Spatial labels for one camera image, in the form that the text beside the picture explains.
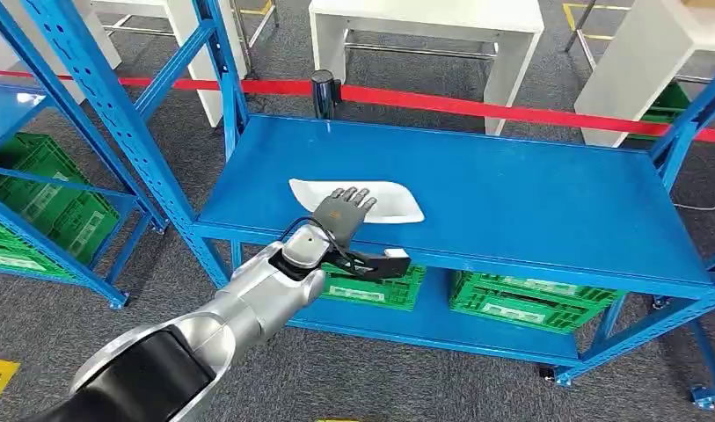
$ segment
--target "gray carpet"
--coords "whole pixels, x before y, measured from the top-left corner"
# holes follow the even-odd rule
[[[281,28],[262,33],[254,48],[255,67],[263,78],[304,78],[312,69],[308,1],[279,3]],[[587,65],[577,48],[572,56],[561,53],[568,37],[561,3],[541,0],[540,4],[546,31],[517,104],[570,110],[587,78]],[[596,16],[602,15],[594,14],[594,25],[613,33],[617,19],[603,24]],[[113,22],[113,17],[106,21]],[[133,18],[131,24],[167,25],[146,18]],[[355,36],[410,45],[439,42],[372,33]],[[118,69],[123,76],[157,71],[175,48],[173,40],[144,35],[116,33],[113,41],[124,60]],[[351,54],[348,68],[352,84],[476,99],[486,72],[474,61],[370,52]],[[129,92],[136,97],[139,91]],[[251,108],[311,113],[306,98],[253,98]],[[479,119],[373,105],[345,104],[339,115],[404,126],[465,131],[483,127]],[[196,94],[187,91],[173,92],[151,119],[150,128],[198,207],[223,167],[221,131],[208,126]],[[44,112],[28,130],[53,135],[91,180],[116,185],[57,113]],[[581,142],[576,129],[513,122],[504,135]],[[691,149],[675,199],[715,205],[715,145]],[[687,211],[682,217],[699,250],[704,255],[714,252],[715,212]],[[229,248],[221,244],[221,249],[228,257]],[[190,311],[214,292],[173,229],[162,236],[143,237],[119,285],[131,293],[131,303],[122,311],[112,311],[105,300],[80,288],[0,275],[0,359],[21,363],[0,397],[0,421],[58,403],[72,374],[105,342],[138,324],[158,323]],[[626,326],[647,311],[646,298],[631,295],[619,325]],[[705,321],[715,343],[715,317]],[[592,322],[578,332],[584,344],[594,326]],[[708,381],[695,342],[683,328],[582,376],[570,389],[542,381],[535,365],[527,362],[287,328],[245,355],[201,420],[713,421],[715,411],[699,411],[687,398],[691,383]]]

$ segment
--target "lower shelf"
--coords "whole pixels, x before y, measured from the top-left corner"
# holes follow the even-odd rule
[[[288,325],[551,365],[573,366],[580,362],[572,334],[556,334],[451,311],[448,307],[451,283],[450,270],[428,268],[414,311],[322,297],[298,312]]]

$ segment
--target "black stanchion post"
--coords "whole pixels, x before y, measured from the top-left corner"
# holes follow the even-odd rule
[[[313,111],[317,119],[333,119],[334,106],[340,98],[341,83],[334,80],[332,72],[321,69],[310,76],[313,87]]]

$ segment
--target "red barrier tape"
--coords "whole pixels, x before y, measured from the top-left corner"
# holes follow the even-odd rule
[[[11,72],[0,70],[1,76],[33,77],[26,72]],[[61,80],[72,80],[71,76],[59,75]],[[120,77],[120,84],[131,86],[147,86],[152,82],[148,77]],[[243,91],[251,94],[280,94],[309,96],[311,93],[309,81],[241,81]],[[173,84],[177,90],[219,91],[217,81],[179,79]],[[346,101],[377,104],[383,106],[398,106],[434,112],[462,114],[476,117],[494,117],[517,121],[527,121],[564,127],[586,127],[591,129],[612,130],[615,132],[630,132],[640,135],[660,136],[669,128],[661,123],[622,120],[612,117],[589,116],[555,110],[540,110],[525,107],[505,107],[479,103],[467,99],[446,98],[436,95],[419,94],[368,88],[365,86],[344,85],[341,97]],[[704,129],[697,136],[698,141],[715,143],[715,129]]]

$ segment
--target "blue shelf surface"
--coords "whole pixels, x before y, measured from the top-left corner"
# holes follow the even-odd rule
[[[715,288],[642,151],[253,115],[198,218],[211,228],[202,235],[279,235],[307,214],[291,178],[412,192],[425,221],[366,224],[358,250],[402,247],[429,266],[642,293]]]
[[[321,297],[298,312],[288,325],[552,365],[579,363],[573,335],[450,310],[451,275],[450,270],[428,268],[414,311]]]
[[[8,141],[50,101],[38,88],[0,84],[0,141]]]

